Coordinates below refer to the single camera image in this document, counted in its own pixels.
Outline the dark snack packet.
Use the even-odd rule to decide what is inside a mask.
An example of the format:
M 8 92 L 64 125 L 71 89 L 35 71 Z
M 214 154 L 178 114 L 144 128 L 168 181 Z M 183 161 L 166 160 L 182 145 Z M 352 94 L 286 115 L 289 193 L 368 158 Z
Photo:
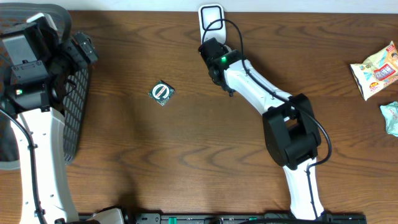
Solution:
M 148 95 L 161 106 L 165 106 L 175 94 L 175 89 L 163 80 L 159 80 L 148 92 Z

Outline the yellow snack packet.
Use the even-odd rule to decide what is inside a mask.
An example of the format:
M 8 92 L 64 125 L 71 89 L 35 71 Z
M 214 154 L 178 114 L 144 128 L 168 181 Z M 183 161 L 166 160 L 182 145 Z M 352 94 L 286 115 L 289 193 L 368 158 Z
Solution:
M 363 63 L 350 64 L 365 101 L 397 80 L 397 48 L 393 41 Z

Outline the light green snack packet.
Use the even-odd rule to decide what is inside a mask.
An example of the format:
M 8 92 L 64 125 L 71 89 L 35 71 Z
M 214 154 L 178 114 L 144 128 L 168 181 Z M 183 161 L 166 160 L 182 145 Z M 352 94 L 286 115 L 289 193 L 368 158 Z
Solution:
M 381 105 L 380 110 L 386 122 L 386 132 L 395 137 L 398 137 L 397 131 L 397 107 L 396 101 L 389 103 L 388 105 Z

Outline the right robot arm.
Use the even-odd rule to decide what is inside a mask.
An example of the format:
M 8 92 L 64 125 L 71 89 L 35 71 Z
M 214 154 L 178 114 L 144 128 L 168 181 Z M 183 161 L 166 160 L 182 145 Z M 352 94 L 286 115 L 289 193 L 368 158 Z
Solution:
M 229 94 L 238 92 L 262 115 L 266 149 L 285 172 L 292 215 L 318 219 L 324 211 L 315 177 L 321 137 L 309 99 L 278 89 L 241 52 L 215 38 L 204 41 L 198 51 L 213 82 Z

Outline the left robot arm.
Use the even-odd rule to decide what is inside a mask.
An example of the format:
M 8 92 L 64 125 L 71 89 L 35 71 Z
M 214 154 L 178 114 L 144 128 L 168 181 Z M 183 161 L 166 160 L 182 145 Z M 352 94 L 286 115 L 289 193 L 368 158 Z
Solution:
M 11 80 L 1 113 L 17 140 L 22 181 L 21 223 L 123 223 L 120 208 L 81 216 L 73 203 L 64 145 L 76 141 L 92 65 L 98 60 L 82 32 L 58 34 L 52 16 L 37 13 L 1 34 Z

